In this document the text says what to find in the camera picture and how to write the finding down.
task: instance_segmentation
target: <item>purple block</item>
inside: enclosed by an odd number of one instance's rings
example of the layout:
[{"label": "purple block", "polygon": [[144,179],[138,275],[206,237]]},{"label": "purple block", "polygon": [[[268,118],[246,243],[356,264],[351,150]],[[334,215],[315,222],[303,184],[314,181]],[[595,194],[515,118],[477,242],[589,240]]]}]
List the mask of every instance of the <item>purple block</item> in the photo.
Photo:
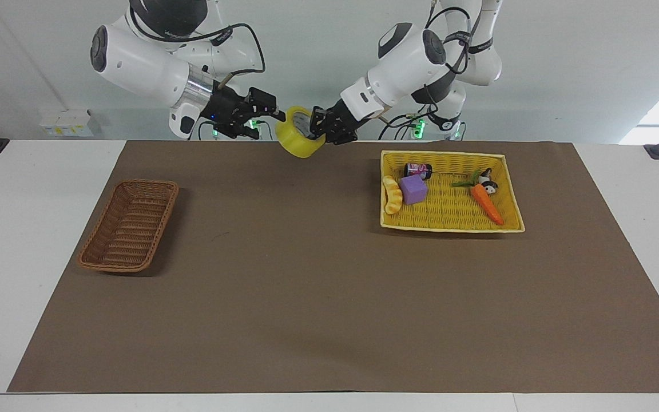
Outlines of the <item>purple block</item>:
[{"label": "purple block", "polygon": [[400,190],[403,192],[403,203],[419,203],[426,199],[428,186],[424,183],[421,175],[411,175],[404,177],[398,182]]}]

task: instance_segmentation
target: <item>table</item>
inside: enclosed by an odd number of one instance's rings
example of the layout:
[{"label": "table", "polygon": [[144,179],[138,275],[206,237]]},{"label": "table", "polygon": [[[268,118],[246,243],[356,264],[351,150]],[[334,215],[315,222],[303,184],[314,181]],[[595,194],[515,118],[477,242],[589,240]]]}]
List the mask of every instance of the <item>table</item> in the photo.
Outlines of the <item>table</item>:
[{"label": "table", "polygon": [[[123,145],[13,141],[0,155],[0,393],[6,391]],[[637,146],[576,149],[659,293],[659,162]],[[31,268],[26,278],[11,275],[23,266]],[[350,410],[659,409],[659,395],[647,394],[0,394],[0,410],[55,410],[64,402],[84,409],[134,410],[336,410],[340,404]]]}]

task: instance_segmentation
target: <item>brown wicker basket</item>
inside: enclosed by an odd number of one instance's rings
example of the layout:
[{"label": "brown wicker basket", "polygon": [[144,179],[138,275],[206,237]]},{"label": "brown wicker basket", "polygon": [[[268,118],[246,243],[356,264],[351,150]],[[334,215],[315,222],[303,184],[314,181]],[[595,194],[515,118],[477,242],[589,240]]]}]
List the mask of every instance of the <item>brown wicker basket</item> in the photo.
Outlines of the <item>brown wicker basket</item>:
[{"label": "brown wicker basket", "polygon": [[174,182],[124,180],[113,190],[78,264],[133,274],[148,268],[180,188]]}]

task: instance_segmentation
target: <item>green led indicator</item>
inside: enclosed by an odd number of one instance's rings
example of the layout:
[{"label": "green led indicator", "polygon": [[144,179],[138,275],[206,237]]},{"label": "green led indicator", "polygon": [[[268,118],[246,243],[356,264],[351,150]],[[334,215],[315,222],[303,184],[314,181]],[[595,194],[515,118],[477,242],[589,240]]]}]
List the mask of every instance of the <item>green led indicator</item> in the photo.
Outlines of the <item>green led indicator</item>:
[{"label": "green led indicator", "polygon": [[421,139],[423,138],[423,130],[426,128],[426,121],[419,120],[418,124],[414,128],[414,138]]}]

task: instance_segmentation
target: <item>yellow wicker basket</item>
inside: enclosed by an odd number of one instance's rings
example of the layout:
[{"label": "yellow wicker basket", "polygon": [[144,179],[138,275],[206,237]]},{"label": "yellow wicker basket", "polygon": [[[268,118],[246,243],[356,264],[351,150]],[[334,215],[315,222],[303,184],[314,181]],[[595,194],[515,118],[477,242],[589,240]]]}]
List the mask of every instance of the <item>yellow wicker basket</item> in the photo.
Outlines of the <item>yellow wicker basket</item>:
[{"label": "yellow wicker basket", "polygon": [[[431,179],[426,180],[426,201],[403,204],[394,215],[385,213],[385,190],[381,182],[382,227],[422,232],[462,233],[520,233],[525,232],[523,218],[513,193],[510,172],[502,154],[461,152],[413,152],[384,150],[381,154],[381,180],[383,176],[403,177],[403,167],[408,163],[431,164]],[[492,167],[492,180],[497,182],[497,193],[491,195],[492,203],[505,224],[492,222],[479,204],[474,201],[468,187],[455,188],[453,183],[468,180],[475,171]]]}]

